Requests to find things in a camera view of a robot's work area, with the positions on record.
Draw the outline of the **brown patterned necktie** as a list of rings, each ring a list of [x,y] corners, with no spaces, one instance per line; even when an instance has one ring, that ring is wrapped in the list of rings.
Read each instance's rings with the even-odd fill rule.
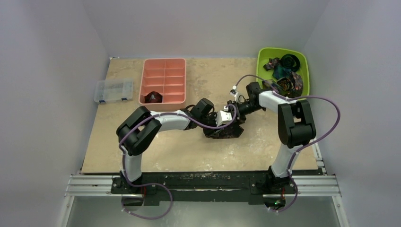
[[[211,139],[235,139],[239,138],[243,132],[244,129],[236,123],[222,129],[203,129],[205,137]]]

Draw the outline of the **pink compartment tray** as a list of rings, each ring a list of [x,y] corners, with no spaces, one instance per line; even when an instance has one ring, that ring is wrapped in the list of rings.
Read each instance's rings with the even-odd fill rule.
[[[156,91],[162,103],[146,104],[144,96]],[[139,104],[153,111],[175,111],[186,103],[186,60],[184,58],[146,59],[139,87]]]

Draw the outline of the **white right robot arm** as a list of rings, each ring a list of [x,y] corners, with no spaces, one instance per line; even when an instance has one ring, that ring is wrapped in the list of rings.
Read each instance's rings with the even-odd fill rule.
[[[306,100],[291,101],[273,90],[261,89],[257,82],[246,86],[248,98],[239,101],[236,86],[230,94],[235,97],[228,104],[237,112],[236,124],[242,124],[246,115],[258,110],[269,109],[278,116],[278,136],[281,142],[278,154],[269,167],[264,185],[270,192],[278,192],[291,181],[292,168],[302,147],[316,136],[310,104]]]

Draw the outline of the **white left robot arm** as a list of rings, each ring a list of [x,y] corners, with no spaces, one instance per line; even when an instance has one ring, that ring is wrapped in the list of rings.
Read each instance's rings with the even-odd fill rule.
[[[213,112],[213,108],[205,98],[173,112],[150,111],[145,106],[137,108],[116,131],[122,151],[123,188],[128,193],[140,190],[142,154],[159,132],[196,127],[216,131],[228,127],[235,119],[236,113],[230,113],[228,106],[222,112]]]

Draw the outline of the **colourful ties pile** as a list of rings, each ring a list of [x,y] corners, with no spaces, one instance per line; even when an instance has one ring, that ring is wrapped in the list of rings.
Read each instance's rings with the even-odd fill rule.
[[[280,63],[281,58],[270,58],[269,62],[264,64],[266,71],[273,71],[273,78],[262,83],[263,88],[271,88],[280,95],[289,98],[295,98],[302,95],[304,83],[297,72],[283,68]]]

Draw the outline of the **green plastic bin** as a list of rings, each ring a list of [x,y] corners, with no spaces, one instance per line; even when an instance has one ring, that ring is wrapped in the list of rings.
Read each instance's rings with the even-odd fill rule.
[[[294,50],[284,49],[284,48],[276,48],[276,47],[266,47],[262,48],[258,53],[257,59],[257,67],[256,74],[258,76],[257,81],[260,83],[261,87],[262,83],[268,79],[272,79],[273,71],[266,71],[263,66],[264,64],[269,62],[270,58],[281,58],[285,54],[293,54],[300,60],[300,68],[297,73],[301,76],[304,83],[304,90],[301,96],[308,96],[310,94],[310,79],[309,79],[309,68],[306,57]]]

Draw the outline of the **dark red rolled tie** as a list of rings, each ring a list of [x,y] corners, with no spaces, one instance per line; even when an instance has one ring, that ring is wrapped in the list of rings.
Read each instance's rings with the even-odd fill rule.
[[[162,103],[163,96],[159,92],[152,91],[148,93],[146,96],[144,96],[144,102],[146,104]]]

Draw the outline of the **dark green rolled tie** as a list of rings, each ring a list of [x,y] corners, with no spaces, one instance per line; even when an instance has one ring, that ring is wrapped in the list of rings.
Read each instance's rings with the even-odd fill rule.
[[[281,66],[293,72],[297,72],[300,68],[300,60],[293,54],[285,54],[280,59]]]

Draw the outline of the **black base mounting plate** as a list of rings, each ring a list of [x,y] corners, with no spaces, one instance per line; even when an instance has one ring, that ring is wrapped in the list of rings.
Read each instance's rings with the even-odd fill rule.
[[[286,194],[297,188],[289,177],[276,178],[266,171],[153,172],[143,173],[132,183],[123,175],[112,178],[111,193],[122,197],[139,196],[144,205],[161,201],[246,202],[282,208]]]

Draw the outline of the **clear plastic organizer box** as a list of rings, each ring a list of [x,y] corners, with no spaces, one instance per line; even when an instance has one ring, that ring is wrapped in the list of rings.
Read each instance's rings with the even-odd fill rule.
[[[101,80],[96,83],[94,102],[107,104],[129,101],[133,98],[133,89],[132,78]]]

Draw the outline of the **aluminium frame rail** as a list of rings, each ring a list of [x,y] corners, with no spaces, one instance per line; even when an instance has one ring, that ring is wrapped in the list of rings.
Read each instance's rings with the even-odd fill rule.
[[[293,179],[299,190],[298,197],[331,197],[340,226],[348,227],[340,189],[336,176],[327,175],[323,157],[317,143],[312,145],[317,170],[294,170]],[[217,172],[150,172],[143,173],[144,178],[151,183],[159,182],[168,185],[171,181],[183,180],[234,180],[236,178],[250,179],[261,177],[262,171],[217,171]],[[78,196],[112,196],[113,180],[117,175],[71,175],[65,192],[66,197]]]

